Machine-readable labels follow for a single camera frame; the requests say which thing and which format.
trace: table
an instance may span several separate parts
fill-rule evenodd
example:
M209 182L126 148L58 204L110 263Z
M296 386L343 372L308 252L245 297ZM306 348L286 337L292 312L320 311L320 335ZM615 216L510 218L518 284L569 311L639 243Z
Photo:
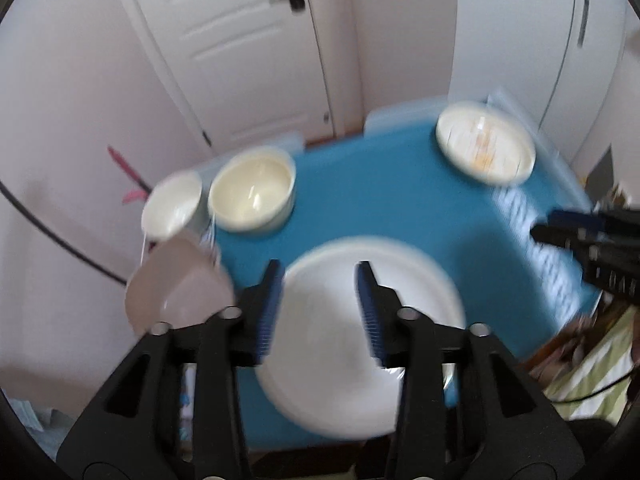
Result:
M222 261L236 287L258 282L271 258L286 266L336 238L396 238L434 258L460 292L466 321L490 325L525 357L578 312L596 290L580 282L568 254L540 248L529 226L569 194L536 163L526 183L496 189L456 170L440 152L435 123L344 140L295 157L296 205L283 229L267 237L219 232ZM238 370L240 406L252 449L332 442L287 420L268 401L255 372Z

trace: cream bowl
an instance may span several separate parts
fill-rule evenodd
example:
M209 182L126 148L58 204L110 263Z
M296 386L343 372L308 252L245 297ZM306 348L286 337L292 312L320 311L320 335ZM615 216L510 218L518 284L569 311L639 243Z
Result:
M275 231L294 204L296 166L289 153L255 148L232 158L209 190L209 214L229 232Z

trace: white wall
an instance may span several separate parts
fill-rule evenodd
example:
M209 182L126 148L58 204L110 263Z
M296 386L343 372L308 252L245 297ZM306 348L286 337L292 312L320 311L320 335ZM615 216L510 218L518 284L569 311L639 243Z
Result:
M640 203L640 20L631 6L624 51L604 106L572 162L578 177L590 173L609 145L616 180L625 183L635 204Z
M0 25L0 117L0 178L124 277L140 254L142 206L120 205L132 185L107 145L151 184L206 158L120 0L15 0Z
M458 0L353 0L364 108L449 91Z
M124 288L0 200L0 386L79 415L129 351Z

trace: white plate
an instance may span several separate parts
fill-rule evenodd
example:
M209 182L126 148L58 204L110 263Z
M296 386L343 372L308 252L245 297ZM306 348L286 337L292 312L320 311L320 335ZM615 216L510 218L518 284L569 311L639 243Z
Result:
M436 138L459 170L492 186L523 183L536 161L536 149L522 126L477 103L446 108Z
M464 327L455 286L424 253L385 238L343 238L287 269L271 354L258 380L300 426L335 438L366 439L396 426L402 368L379 368L369 352L355 267L369 260L381 285L435 322ZM450 377L452 367L447 365Z

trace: white bowl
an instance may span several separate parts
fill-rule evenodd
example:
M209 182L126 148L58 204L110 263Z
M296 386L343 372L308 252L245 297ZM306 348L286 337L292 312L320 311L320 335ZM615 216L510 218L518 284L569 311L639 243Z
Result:
M168 240L183 228L202 234L209 215L198 174L174 173L160 182L146 201L140 223L146 237L154 241Z
M296 166L289 153L255 148L232 158L209 191L209 213L230 232L265 233L287 221L294 203Z

